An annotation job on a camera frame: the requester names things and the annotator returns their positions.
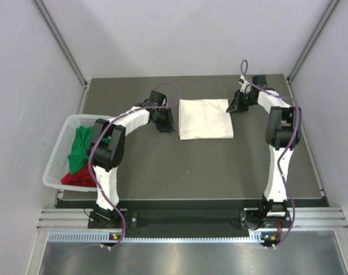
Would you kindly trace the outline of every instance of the green cloth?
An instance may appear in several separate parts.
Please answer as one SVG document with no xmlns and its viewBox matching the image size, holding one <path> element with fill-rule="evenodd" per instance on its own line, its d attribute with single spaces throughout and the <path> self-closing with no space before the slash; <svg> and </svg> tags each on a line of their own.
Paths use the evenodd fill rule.
<svg viewBox="0 0 348 275">
<path fill-rule="evenodd" d="M 94 127 L 85 128 L 80 126 L 76 129 L 75 140 L 72 144 L 71 154 L 68 156 L 70 163 L 70 174 L 76 174 L 82 169 L 88 161 L 89 156 L 86 153 L 88 149 L 90 138 Z M 103 139 L 104 142 L 109 143 L 109 139 Z"/>
</svg>

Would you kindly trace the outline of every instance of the wall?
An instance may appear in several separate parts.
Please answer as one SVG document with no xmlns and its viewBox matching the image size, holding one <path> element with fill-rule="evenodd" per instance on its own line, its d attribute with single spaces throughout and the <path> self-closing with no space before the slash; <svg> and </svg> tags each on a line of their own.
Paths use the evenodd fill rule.
<svg viewBox="0 0 348 275">
<path fill-rule="evenodd" d="M 86 78 L 288 74 L 329 0 L 45 0 Z"/>
<path fill-rule="evenodd" d="M 0 274 L 26 267 L 55 194 L 42 173 L 81 92 L 32 1 L 0 1 Z"/>
<path fill-rule="evenodd" d="M 348 0 L 340 2 L 293 87 L 331 202 L 348 221 Z"/>
</svg>

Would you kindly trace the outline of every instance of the gray tabletop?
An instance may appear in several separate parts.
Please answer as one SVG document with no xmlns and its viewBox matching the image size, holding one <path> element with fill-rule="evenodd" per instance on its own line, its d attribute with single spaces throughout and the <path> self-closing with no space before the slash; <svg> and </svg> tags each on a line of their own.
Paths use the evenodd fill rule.
<svg viewBox="0 0 348 275">
<path fill-rule="evenodd" d="M 84 113 L 117 116 L 148 98 L 162 82 L 176 84 L 182 99 L 229 99 L 239 76 L 94 78 Z M 289 95 L 283 75 L 267 76 L 268 86 Z M 172 87 L 159 92 L 173 102 Z M 178 107 L 172 108 L 177 127 Z M 132 132 L 118 169 L 121 199 L 251 199 L 267 185 L 270 153 L 264 133 L 267 112 L 260 106 L 232 114 L 233 139 L 179 140 L 177 133 L 159 133 L 154 124 Z M 302 139 L 291 159 L 288 184 L 295 198 L 321 193 Z"/>
</svg>

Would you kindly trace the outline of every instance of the vertical metal post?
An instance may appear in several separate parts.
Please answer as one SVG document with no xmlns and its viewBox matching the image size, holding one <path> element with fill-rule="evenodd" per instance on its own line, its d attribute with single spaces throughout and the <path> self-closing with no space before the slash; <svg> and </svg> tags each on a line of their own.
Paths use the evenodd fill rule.
<svg viewBox="0 0 348 275">
<path fill-rule="evenodd" d="M 69 48 L 67 47 L 64 39 L 62 38 L 61 33 L 58 31 L 55 23 L 53 22 L 52 17 L 50 16 L 46 6 L 43 3 L 43 0 L 31 0 L 37 10 L 39 11 L 40 15 L 42 16 L 44 22 L 47 24 L 47 27 L 49 28 L 52 36 L 54 37 L 55 41 L 57 42 L 58 46 L 62 50 L 62 53 L 64 54 L 67 62 L 70 64 L 72 70 L 76 74 L 76 77 L 81 82 L 83 86 L 87 85 L 87 81 L 85 80 L 84 76 L 82 75 L 79 67 L 77 66 L 77 63 L 75 62 L 75 59 L 73 58 Z"/>
<path fill-rule="evenodd" d="M 306 57 L 309 55 L 310 50 L 315 45 L 315 42 L 317 41 L 317 39 L 320 36 L 321 32 L 323 31 L 324 27 L 326 26 L 328 20 L 330 19 L 331 15 L 334 12 L 335 8 L 337 7 L 338 3 L 339 3 L 339 0 L 331 0 L 329 2 L 328 7 L 326 8 L 325 12 L 323 13 L 321 20 L 317 24 L 311 37 L 308 40 L 306 46 L 304 47 L 299 58 L 297 59 L 296 64 L 292 68 L 290 75 L 287 77 L 289 82 L 292 82 L 294 80 L 296 74 L 299 72 L 300 67 L 304 63 Z"/>
</svg>

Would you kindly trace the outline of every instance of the white cloth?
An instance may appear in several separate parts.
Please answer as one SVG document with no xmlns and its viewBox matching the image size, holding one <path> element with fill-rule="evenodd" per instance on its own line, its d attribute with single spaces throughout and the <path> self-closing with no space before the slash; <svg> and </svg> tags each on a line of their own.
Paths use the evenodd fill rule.
<svg viewBox="0 0 348 275">
<path fill-rule="evenodd" d="M 180 100 L 179 136 L 185 139 L 234 137 L 227 99 Z"/>
</svg>

